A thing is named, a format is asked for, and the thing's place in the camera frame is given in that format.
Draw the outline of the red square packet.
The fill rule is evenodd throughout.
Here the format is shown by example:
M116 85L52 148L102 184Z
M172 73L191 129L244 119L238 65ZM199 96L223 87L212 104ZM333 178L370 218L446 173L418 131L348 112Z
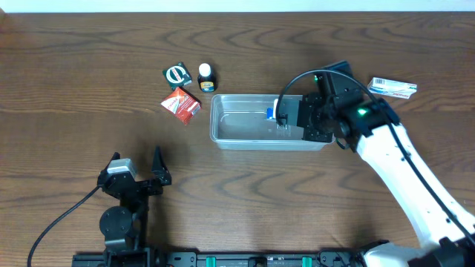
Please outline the red square packet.
M176 88L160 104L184 125L201 109L200 102L182 88Z

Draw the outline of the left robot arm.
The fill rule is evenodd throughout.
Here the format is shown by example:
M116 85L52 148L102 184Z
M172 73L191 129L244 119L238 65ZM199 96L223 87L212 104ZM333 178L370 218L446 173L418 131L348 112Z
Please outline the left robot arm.
M171 184L160 147L155 148L151 172L152 178L137 181L134 163L117 152L100 172L97 185L119 200L119 205L106 210L99 221L107 251L118 254L145 247L149 197L161 195L163 188Z

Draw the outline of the white medicine box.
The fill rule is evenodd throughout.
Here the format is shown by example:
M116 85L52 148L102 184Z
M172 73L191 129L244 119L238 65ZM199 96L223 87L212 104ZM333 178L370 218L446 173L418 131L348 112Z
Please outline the white medicine box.
M390 79L383 79L373 77L367 86L371 93L380 94L383 96L392 96L401 99L409 99L417 92L417 85L399 82Z

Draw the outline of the blue fever patch box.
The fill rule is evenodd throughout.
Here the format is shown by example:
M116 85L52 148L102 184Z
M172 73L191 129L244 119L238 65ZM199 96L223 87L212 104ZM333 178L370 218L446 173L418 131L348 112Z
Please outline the blue fever patch box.
M278 98L274 99L273 106L266 109L266 119L269 121L276 121L276 108L277 108Z

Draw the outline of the green square packet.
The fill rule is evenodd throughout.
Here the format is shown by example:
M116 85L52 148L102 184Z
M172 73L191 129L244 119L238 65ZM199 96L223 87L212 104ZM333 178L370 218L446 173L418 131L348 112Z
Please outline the green square packet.
M163 71L168 85L172 91L192 83L192 77L183 62L178 62Z

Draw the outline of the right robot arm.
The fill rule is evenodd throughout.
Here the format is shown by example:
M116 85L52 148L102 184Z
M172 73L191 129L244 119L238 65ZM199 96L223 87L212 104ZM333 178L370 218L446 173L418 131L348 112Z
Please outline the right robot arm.
M383 99L279 96L279 125L304 129L304 140L329 132L344 139L382 179L406 214L418 248L380 243L361 253L364 266L473 266L474 216L445 189L419 156L398 116Z

